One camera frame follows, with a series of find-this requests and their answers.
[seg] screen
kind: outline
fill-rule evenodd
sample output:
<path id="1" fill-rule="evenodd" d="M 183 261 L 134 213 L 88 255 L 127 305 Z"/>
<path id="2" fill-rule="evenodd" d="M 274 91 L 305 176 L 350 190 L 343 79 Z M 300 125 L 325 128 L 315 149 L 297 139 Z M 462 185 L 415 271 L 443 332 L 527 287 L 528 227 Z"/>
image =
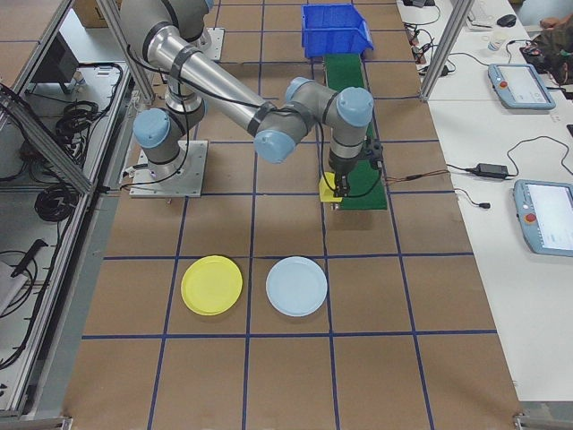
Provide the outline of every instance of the screen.
<path id="1" fill-rule="evenodd" d="M 565 186 L 527 186 L 544 248 L 573 250 L 573 198 Z"/>
<path id="2" fill-rule="evenodd" d="M 547 103 L 539 83 L 528 67 L 499 66 L 503 80 L 508 83 L 509 91 L 518 103 Z"/>

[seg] black tool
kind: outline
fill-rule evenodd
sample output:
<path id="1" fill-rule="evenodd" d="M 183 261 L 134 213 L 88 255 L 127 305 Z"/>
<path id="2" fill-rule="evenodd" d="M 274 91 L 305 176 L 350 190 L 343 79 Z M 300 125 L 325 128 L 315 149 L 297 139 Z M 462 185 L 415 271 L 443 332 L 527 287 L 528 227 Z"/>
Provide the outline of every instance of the black tool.
<path id="1" fill-rule="evenodd" d="M 402 1 L 404 2 L 404 6 L 418 6 L 419 4 L 422 4 L 421 6 L 418 7 L 424 7 L 424 6 L 436 5 L 434 0 L 425 0 L 425 2 L 423 0 L 418 0 L 418 2 L 415 2 L 415 4 L 413 4 L 413 0 L 402 0 Z"/>
<path id="2" fill-rule="evenodd" d="M 36 241 L 34 241 L 32 246 L 28 250 L 28 252 L 24 255 L 24 257 L 18 263 L 18 265 L 16 266 L 16 268 L 12 272 L 12 275 L 10 275 L 10 276 L 12 278 L 15 278 L 18 275 L 20 275 L 21 273 L 23 273 L 26 270 L 26 268 L 28 267 L 28 264 L 30 264 L 32 259 L 38 253 L 39 248 L 43 248 L 44 246 L 47 246 L 46 242 L 44 242 L 42 239 L 36 239 Z"/>
<path id="3" fill-rule="evenodd" d="M 503 15 L 501 18 L 499 18 L 497 24 L 500 27 L 513 27 L 516 25 L 516 21 L 517 16 L 510 13 L 509 15 Z"/>

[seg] green conveyor belt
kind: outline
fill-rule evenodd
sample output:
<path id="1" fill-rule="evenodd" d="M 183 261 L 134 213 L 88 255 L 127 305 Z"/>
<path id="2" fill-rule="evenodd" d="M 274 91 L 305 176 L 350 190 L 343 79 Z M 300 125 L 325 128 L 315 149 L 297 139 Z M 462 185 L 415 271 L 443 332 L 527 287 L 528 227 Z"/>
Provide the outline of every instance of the green conveyor belt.
<path id="1" fill-rule="evenodd" d="M 329 88 L 341 91 L 344 88 L 364 88 L 362 61 L 357 54 L 335 54 L 324 57 L 326 82 Z M 373 139 L 372 124 L 368 127 L 367 135 Z M 348 176 L 351 186 L 350 195 L 362 194 L 368 191 L 378 177 L 378 172 L 370 167 L 367 160 L 358 161 L 356 168 Z M 386 193 L 380 181 L 371 193 L 357 199 L 344 198 L 340 203 L 341 210 L 364 211 L 387 209 Z"/>

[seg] control tablet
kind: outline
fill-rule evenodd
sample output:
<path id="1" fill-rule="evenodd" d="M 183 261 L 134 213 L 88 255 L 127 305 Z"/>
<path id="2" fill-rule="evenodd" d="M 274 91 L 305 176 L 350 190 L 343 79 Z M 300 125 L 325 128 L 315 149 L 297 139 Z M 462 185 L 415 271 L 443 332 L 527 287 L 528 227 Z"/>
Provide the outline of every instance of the control tablet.
<path id="1" fill-rule="evenodd" d="M 573 256 L 573 185 L 520 179 L 513 195 L 531 249 L 538 254 Z"/>

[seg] metal base plate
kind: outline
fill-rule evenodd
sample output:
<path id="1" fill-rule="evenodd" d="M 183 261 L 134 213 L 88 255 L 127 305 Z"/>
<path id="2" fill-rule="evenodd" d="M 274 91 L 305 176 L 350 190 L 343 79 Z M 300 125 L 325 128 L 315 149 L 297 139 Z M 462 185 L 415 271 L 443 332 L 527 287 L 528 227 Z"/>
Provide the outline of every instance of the metal base plate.
<path id="1" fill-rule="evenodd" d="M 223 38 L 225 37 L 225 29 L 207 29 L 211 37 L 211 45 L 207 48 L 200 47 L 210 60 L 218 61 L 221 59 L 221 53 L 223 52 Z"/>
<path id="2" fill-rule="evenodd" d="M 187 141 L 179 141 L 181 151 L 185 151 L 186 144 Z M 134 185 L 130 188 L 129 194 L 131 197 L 141 198 L 200 197 L 203 187 L 205 161 L 207 160 L 207 148 L 207 141 L 190 141 L 187 159 L 178 174 L 158 184 Z M 147 157 L 142 151 L 138 164 L 145 163 L 147 163 Z M 156 180 L 147 168 L 137 170 L 133 177 L 134 184 Z"/>

